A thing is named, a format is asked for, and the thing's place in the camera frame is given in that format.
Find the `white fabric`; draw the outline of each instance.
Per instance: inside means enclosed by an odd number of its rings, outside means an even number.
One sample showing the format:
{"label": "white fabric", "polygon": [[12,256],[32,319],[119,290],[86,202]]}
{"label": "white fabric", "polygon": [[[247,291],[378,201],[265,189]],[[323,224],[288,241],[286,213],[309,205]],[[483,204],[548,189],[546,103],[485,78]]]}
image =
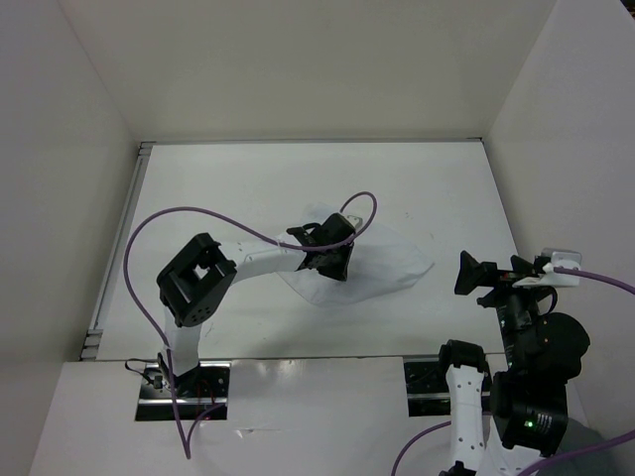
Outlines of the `white fabric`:
{"label": "white fabric", "polygon": [[[305,210],[302,223],[323,223],[337,212],[318,203]],[[316,270],[279,273],[300,296],[319,305],[342,305],[411,288],[433,265],[417,246],[387,226],[373,222],[355,240],[348,280],[339,282]]]}

